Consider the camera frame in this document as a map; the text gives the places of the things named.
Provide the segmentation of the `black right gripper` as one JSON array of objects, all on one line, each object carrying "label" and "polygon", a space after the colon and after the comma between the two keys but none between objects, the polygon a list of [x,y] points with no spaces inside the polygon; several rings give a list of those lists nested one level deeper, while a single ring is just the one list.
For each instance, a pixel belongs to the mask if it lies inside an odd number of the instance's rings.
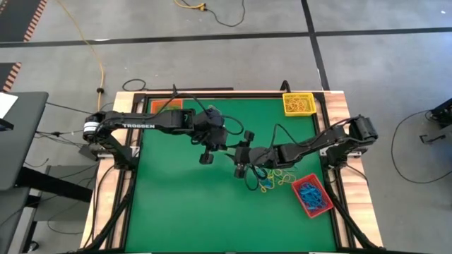
[{"label": "black right gripper", "polygon": [[232,163],[236,166],[234,170],[234,177],[238,179],[244,179],[246,176],[246,170],[252,168],[258,179],[265,179],[267,173],[263,176],[259,175],[255,168],[264,169],[279,169],[278,164],[278,151],[275,149],[274,142],[276,134],[273,132],[269,147],[255,147],[251,148],[251,142],[254,140],[255,133],[251,131],[244,132],[244,141],[238,142],[232,147],[235,149],[235,153],[225,153],[225,156],[229,157]]}]

